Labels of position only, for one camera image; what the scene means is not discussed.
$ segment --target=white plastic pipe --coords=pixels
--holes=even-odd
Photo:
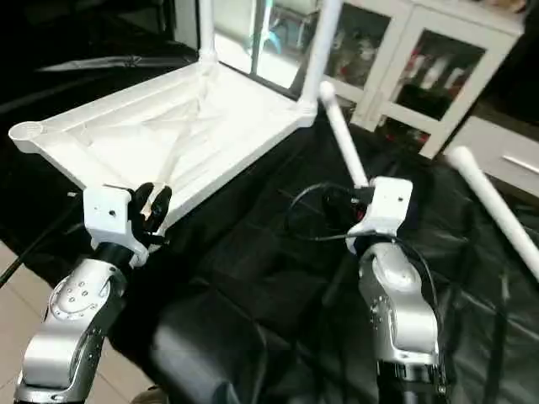
[[[302,96],[299,100],[300,104],[308,108],[316,108],[317,106],[318,87],[328,64],[329,52],[334,41],[342,7],[342,0],[323,1],[317,30],[312,42],[307,74],[305,82],[303,82]]]
[[[200,60],[216,61],[216,39],[213,21],[213,0],[200,0]]]
[[[450,150],[446,157],[449,163],[464,177],[487,212],[520,254],[533,276],[539,281],[539,250],[496,188],[483,174],[473,154],[466,147],[459,146]]]
[[[340,152],[343,155],[354,186],[356,188],[366,187],[369,185],[369,181],[361,165],[361,160],[355,149],[346,120],[344,120],[343,111],[341,111],[339,103],[337,103],[334,86],[331,83],[320,83],[320,99],[326,109],[329,124],[331,124],[331,128],[334,130],[335,139],[337,139]]]

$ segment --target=black cable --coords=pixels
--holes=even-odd
[[[311,185],[310,187],[307,187],[305,189],[303,189],[291,202],[291,204],[288,206],[288,209],[286,210],[286,213],[285,213],[285,229],[286,231],[288,231],[288,233],[298,239],[298,240],[303,240],[303,241],[307,241],[307,242],[329,242],[329,241],[333,241],[333,240],[344,240],[346,238],[351,238],[351,237],[372,237],[372,236],[377,236],[377,237],[386,237],[387,240],[389,242],[395,242],[397,243],[399,246],[401,246],[403,248],[403,250],[408,250],[408,253],[412,253],[413,255],[415,255],[415,257],[419,260],[419,263],[421,264],[421,266],[423,267],[423,270],[427,276],[427,279],[429,280],[429,283],[430,283],[430,291],[431,291],[431,294],[432,294],[432,309],[435,313],[435,317],[436,317],[436,321],[438,322],[438,325],[439,325],[439,329],[441,329],[441,323],[440,323],[440,313],[438,312],[438,297],[437,297],[437,294],[436,294],[436,287],[435,287],[435,282],[434,282],[434,278],[432,277],[432,273],[430,272],[430,268],[429,268],[429,265],[427,264],[427,262],[425,261],[424,257],[421,255],[421,253],[415,248],[415,247],[412,247],[410,244],[408,244],[407,242],[405,242],[403,239],[397,237],[397,236],[392,236],[392,235],[388,235],[388,234],[381,234],[381,233],[378,233],[376,231],[363,231],[363,232],[350,232],[350,233],[342,233],[342,234],[333,234],[333,235],[329,235],[329,236],[305,236],[305,235],[302,235],[296,231],[294,231],[294,229],[292,228],[291,226],[291,223],[290,223],[290,218],[291,218],[291,214],[292,212],[294,211],[294,209],[296,208],[296,205],[298,205],[303,198],[305,198],[308,194],[312,193],[313,191],[315,190],[318,190],[318,189],[337,189],[339,191],[342,191],[346,194],[349,194],[351,198],[354,198],[354,199],[357,199],[357,195],[350,189],[347,189],[346,187],[343,187],[341,185],[338,185],[336,183],[315,183],[314,185]]]
[[[72,205],[67,208],[64,213],[62,213],[55,221],[51,223],[16,259],[9,265],[8,269],[0,275],[0,289],[9,281],[13,276],[15,271],[19,269],[21,264],[24,263],[24,260],[48,237],[54,230],[56,230],[60,225],[72,214],[72,212],[79,207],[83,198],[82,193],[77,194],[74,197]]]

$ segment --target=floor tile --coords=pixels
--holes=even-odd
[[[13,377],[8,383],[0,388],[0,404],[13,404],[13,394],[15,392],[15,381],[17,377]]]
[[[15,254],[0,242],[0,270],[16,258]],[[14,291],[25,300],[40,317],[43,317],[51,287],[39,276],[22,265],[9,280]]]
[[[105,340],[98,372],[128,401],[154,383]]]
[[[126,404],[127,402],[101,375],[95,376],[86,404]]]
[[[9,285],[0,289],[0,385],[19,372],[24,351],[40,323],[40,317]]]

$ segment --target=black tarp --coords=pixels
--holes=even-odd
[[[371,136],[357,133],[355,141],[369,175],[414,182],[400,236],[434,271],[452,402],[537,402],[536,281],[456,172]],[[36,174],[41,184],[33,183],[30,172],[47,164],[36,157],[23,170],[20,156],[12,158],[0,173],[0,192],[11,195],[3,198],[0,221],[6,242],[20,252],[29,237],[10,217],[31,223],[40,212],[60,210],[65,200],[49,210],[47,203],[64,198],[69,186],[51,168]],[[61,186],[44,196],[40,186],[52,178]],[[343,242],[300,242],[283,230],[293,195],[328,180],[350,185],[320,120],[171,229],[172,244],[134,273],[128,305],[111,333],[114,346],[174,402],[376,402],[355,257]],[[17,198],[32,195],[42,206],[25,214]],[[508,201],[536,241],[536,210]],[[323,221],[316,200],[303,215],[303,223]],[[28,264],[55,283],[85,242],[82,234],[58,236]]]

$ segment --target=glass cabinet door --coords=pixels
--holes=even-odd
[[[345,3],[326,68],[335,80],[366,85],[391,18]]]
[[[514,41],[442,11],[414,9],[378,89],[381,101],[366,118],[367,129],[427,157],[440,150]]]
[[[392,101],[441,120],[485,49],[426,29],[399,78]]]
[[[299,96],[322,2],[219,0],[220,60]],[[404,0],[344,0],[326,68],[340,97],[357,103],[372,77],[381,81],[410,9]]]

